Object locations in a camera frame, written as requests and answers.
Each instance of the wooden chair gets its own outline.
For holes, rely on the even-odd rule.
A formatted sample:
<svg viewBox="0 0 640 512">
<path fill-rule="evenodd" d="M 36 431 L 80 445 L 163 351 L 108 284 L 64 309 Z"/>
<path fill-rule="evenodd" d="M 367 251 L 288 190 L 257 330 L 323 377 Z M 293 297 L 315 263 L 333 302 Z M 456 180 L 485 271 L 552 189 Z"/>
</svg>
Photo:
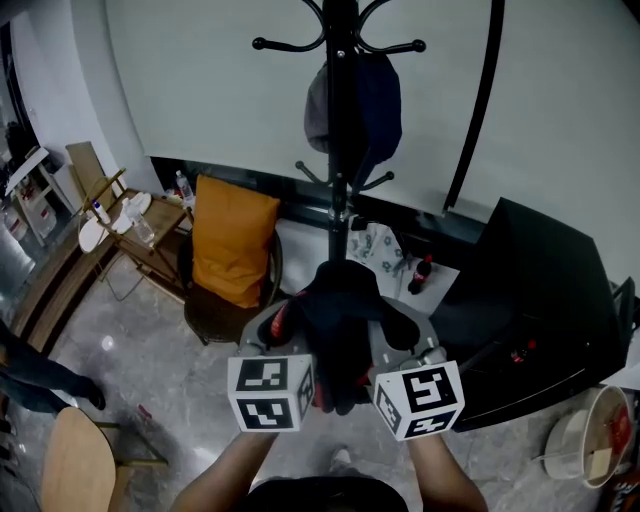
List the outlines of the wooden chair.
<svg viewBox="0 0 640 512">
<path fill-rule="evenodd" d="M 204 345 L 209 343 L 239 343 L 244 326 L 263 309 L 285 295 L 280 291 L 282 280 L 282 246 L 273 231 L 269 247 L 267 278 L 262 287 L 260 305 L 241 308 L 193 282 L 193 238 L 189 234 L 178 253 L 178 270 L 186 293 L 184 317 Z"/>
<path fill-rule="evenodd" d="M 168 463 L 136 434 L 155 459 L 116 459 L 100 429 L 116 423 L 94 423 L 80 409 L 68 407 L 56 419 L 42 476 L 43 512 L 117 512 L 133 469 Z"/>
</svg>

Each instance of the black pants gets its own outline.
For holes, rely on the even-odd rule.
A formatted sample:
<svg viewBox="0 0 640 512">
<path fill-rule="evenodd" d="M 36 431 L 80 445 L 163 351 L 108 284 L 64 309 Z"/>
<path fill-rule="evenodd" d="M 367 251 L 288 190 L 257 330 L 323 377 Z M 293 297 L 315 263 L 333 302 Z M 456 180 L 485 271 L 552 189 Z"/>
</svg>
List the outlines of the black pants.
<svg viewBox="0 0 640 512">
<path fill-rule="evenodd" d="M 7 351 L 7 366 L 0 365 L 0 391 L 25 409 L 58 413 L 68 404 L 52 389 L 72 396 L 89 398 L 93 382 L 51 361 L 27 343 L 20 341 L 0 322 L 0 345 Z"/>
</svg>

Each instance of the red object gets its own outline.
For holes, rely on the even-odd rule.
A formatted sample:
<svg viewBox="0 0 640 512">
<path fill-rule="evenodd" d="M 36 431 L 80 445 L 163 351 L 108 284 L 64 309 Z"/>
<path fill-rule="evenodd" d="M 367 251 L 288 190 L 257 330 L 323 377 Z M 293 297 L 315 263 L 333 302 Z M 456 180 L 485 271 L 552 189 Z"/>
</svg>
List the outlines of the red object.
<svg viewBox="0 0 640 512">
<path fill-rule="evenodd" d="M 151 413 L 147 411 L 144 407 L 142 407 L 142 404 L 138 404 L 138 411 L 140 411 L 140 413 L 148 420 L 153 419 L 153 416 L 151 416 Z"/>
<path fill-rule="evenodd" d="M 610 431 L 613 454 L 620 455 L 631 439 L 631 418 L 626 406 L 621 406 L 614 414 Z"/>
<path fill-rule="evenodd" d="M 362 386 L 371 384 L 371 382 L 369 382 L 369 370 L 371 370 L 371 368 L 373 368 L 373 363 L 371 363 L 371 366 L 369 366 L 369 369 L 366 372 L 364 372 L 364 375 L 356 381 L 357 387 L 360 388 Z"/>
<path fill-rule="evenodd" d="M 520 357 L 520 354 L 518 354 L 517 350 L 514 350 L 513 352 L 511 352 L 511 359 L 516 364 L 524 363 L 524 359 Z"/>
<path fill-rule="evenodd" d="M 19 224 L 20 224 L 20 218 L 16 218 L 16 221 L 9 228 L 9 233 L 13 233 L 16 230 L 16 228 L 18 227 Z"/>
<path fill-rule="evenodd" d="M 427 254 L 418 266 L 416 267 L 416 271 L 413 273 L 413 279 L 409 283 L 409 292 L 412 295 L 417 295 L 422 290 L 422 284 L 427 280 L 429 274 L 431 274 L 431 262 L 433 261 L 433 257 L 431 254 Z"/>
<path fill-rule="evenodd" d="M 322 395 L 322 386 L 316 381 L 316 394 L 313 396 L 312 405 L 320 410 L 324 410 L 324 396 Z"/>
<path fill-rule="evenodd" d="M 307 293 L 306 290 L 302 290 L 296 294 L 296 297 L 301 297 Z M 271 336 L 273 336 L 276 340 L 280 340 L 284 335 L 282 331 L 282 322 L 284 321 L 284 317 L 287 313 L 287 309 L 289 306 L 289 301 L 287 301 L 276 313 L 276 316 L 273 317 L 271 321 Z"/>
</svg>

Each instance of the wooden side table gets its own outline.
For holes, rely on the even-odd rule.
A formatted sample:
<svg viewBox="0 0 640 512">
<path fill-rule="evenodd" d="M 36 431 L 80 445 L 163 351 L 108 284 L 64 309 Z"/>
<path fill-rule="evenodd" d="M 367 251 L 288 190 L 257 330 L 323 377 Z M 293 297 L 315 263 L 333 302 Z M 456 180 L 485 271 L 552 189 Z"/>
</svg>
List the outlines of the wooden side table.
<svg viewBox="0 0 640 512">
<path fill-rule="evenodd" d="M 43 512 L 116 512 L 136 466 L 167 466 L 142 437 L 155 459 L 116 460 L 101 428 L 80 409 L 63 409 L 49 439 L 42 476 Z"/>
<path fill-rule="evenodd" d="M 138 193 L 134 189 L 125 189 L 119 180 L 124 173 L 124 169 L 118 171 L 110 178 L 104 186 L 98 190 L 93 197 L 100 197 L 112 185 L 116 185 L 120 189 L 120 195 L 107 210 L 112 221 L 115 221 L 122 212 L 122 201 L 125 198 L 132 199 Z M 84 205 L 84 209 L 92 208 L 91 201 Z M 193 216 L 188 210 L 184 210 L 182 206 L 171 203 L 160 197 L 152 197 L 151 205 L 144 214 L 145 220 L 151 226 L 154 232 L 154 238 L 150 245 L 145 245 L 136 235 L 133 228 L 129 229 L 125 234 L 120 235 L 114 231 L 111 226 L 107 226 L 99 222 L 111 236 L 114 237 L 118 248 L 127 254 L 137 265 L 151 269 L 151 271 L 160 275 L 175 288 L 182 290 L 182 281 L 178 272 L 177 254 L 178 248 L 175 245 L 175 239 L 172 236 L 180 223 L 188 218 L 193 224 Z"/>
</svg>

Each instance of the white wall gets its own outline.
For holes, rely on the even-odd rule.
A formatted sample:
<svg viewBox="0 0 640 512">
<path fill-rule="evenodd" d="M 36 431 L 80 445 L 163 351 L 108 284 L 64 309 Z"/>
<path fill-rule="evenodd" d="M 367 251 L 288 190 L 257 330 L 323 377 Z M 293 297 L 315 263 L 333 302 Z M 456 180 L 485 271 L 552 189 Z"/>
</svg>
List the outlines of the white wall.
<svg viewBox="0 0 640 512">
<path fill-rule="evenodd" d="M 34 0 L 12 20 L 16 73 L 38 141 L 60 161 L 71 163 L 65 146 L 90 140 L 107 176 L 127 167 L 129 186 L 158 192 L 159 181 L 144 159 L 118 88 L 104 4 L 80 4 Z"/>
<path fill-rule="evenodd" d="M 360 2 L 362 9 L 367 2 Z M 364 30 L 392 56 L 404 136 L 371 195 L 440 213 L 482 70 L 490 0 L 394 0 Z M 301 44 L 317 21 L 299 0 L 107 0 L 118 69 L 150 154 L 321 176 L 304 138 L 308 84 L 324 61 L 251 48 Z M 593 236 L 612 279 L 640 282 L 640 24 L 622 0 L 510 0 L 495 85 L 456 211 L 482 220 L 501 196 Z"/>
<path fill-rule="evenodd" d="M 404 137 L 389 162 L 396 180 L 371 192 L 440 212 L 480 80 L 490 0 L 394 0 L 368 21 L 372 44 L 426 40 L 393 56 Z M 320 26 L 300 0 L 107 0 L 116 62 L 148 154 L 305 179 L 327 156 L 303 131 L 307 89 L 324 45 L 304 54 L 256 51 L 257 36 L 306 44 Z"/>
<path fill-rule="evenodd" d="M 456 211 L 501 196 L 594 237 L 640 283 L 640 23 L 621 0 L 510 0 L 478 147 Z"/>
<path fill-rule="evenodd" d="M 98 122 L 127 185 L 162 193 L 160 181 L 142 145 L 127 106 L 107 26 L 104 0 L 71 0 L 73 29 L 82 74 Z"/>
</svg>

